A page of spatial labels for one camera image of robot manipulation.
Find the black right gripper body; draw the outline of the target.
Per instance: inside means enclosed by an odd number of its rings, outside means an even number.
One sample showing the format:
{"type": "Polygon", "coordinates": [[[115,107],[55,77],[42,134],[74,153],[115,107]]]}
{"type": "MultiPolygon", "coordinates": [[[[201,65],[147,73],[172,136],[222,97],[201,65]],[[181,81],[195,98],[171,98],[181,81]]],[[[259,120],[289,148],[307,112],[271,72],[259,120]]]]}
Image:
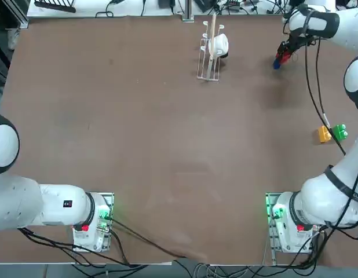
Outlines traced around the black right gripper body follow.
{"type": "Polygon", "coordinates": [[[286,41],[282,41],[279,46],[279,54],[293,54],[305,44],[304,36],[289,35],[286,41]]]}

